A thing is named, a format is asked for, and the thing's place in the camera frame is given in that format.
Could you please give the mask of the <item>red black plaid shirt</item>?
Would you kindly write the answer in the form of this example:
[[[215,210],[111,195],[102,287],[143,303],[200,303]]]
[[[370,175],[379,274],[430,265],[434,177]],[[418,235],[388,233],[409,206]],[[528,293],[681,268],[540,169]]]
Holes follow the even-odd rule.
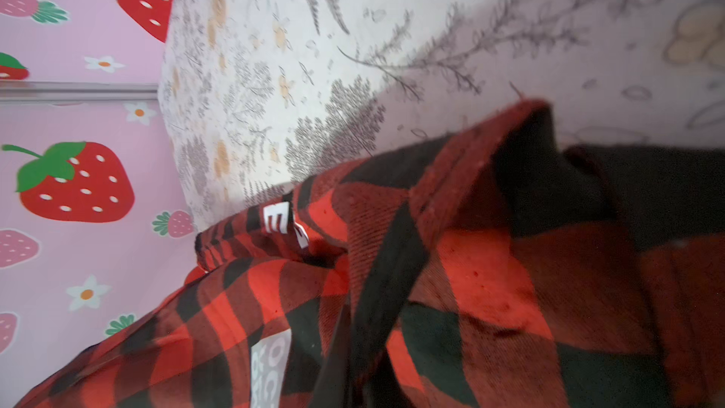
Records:
[[[724,153],[583,145],[526,100],[196,238],[24,407],[721,407]]]

